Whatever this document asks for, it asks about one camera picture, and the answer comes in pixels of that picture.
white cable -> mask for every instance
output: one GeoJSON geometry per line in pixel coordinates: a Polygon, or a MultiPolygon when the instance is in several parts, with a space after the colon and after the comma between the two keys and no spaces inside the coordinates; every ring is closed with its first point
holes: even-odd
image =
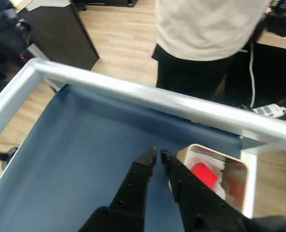
{"type": "Polygon", "coordinates": [[[250,102],[250,108],[254,107],[255,103],[255,96],[256,96],[256,89],[255,89],[255,77],[253,73],[253,63],[254,63],[254,44],[250,43],[250,62],[249,62],[249,73],[251,77],[251,88],[252,88],[252,96],[250,102]]]}

person's torso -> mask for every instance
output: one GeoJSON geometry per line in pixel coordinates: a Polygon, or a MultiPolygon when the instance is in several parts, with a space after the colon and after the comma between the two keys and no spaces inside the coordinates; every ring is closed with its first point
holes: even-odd
{"type": "Polygon", "coordinates": [[[270,0],[157,0],[157,43],[174,57],[217,60],[248,41],[270,0]]]}

red block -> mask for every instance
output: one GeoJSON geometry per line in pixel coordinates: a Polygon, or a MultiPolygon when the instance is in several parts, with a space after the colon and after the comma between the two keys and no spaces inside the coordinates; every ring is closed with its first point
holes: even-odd
{"type": "Polygon", "coordinates": [[[197,163],[192,167],[191,172],[209,188],[212,188],[218,179],[204,163],[197,163]]]}

blue surface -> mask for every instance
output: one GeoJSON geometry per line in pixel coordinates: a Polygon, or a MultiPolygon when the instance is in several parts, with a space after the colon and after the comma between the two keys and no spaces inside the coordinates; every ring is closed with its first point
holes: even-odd
{"type": "MultiPolygon", "coordinates": [[[[195,143],[240,154],[236,135],[67,86],[0,181],[0,232],[76,232],[96,208],[111,203],[131,163],[148,147],[177,152],[195,143]]],[[[157,156],[145,231],[184,231],[157,156]]]]}

dark cabinet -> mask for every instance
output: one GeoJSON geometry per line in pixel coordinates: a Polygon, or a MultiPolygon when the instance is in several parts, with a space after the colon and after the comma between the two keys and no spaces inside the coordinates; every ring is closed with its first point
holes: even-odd
{"type": "Polygon", "coordinates": [[[91,70],[99,55],[72,4],[22,10],[31,25],[31,39],[52,61],[91,70]]]}
{"type": "Polygon", "coordinates": [[[137,1],[138,0],[85,0],[85,4],[134,7],[137,1]]]}

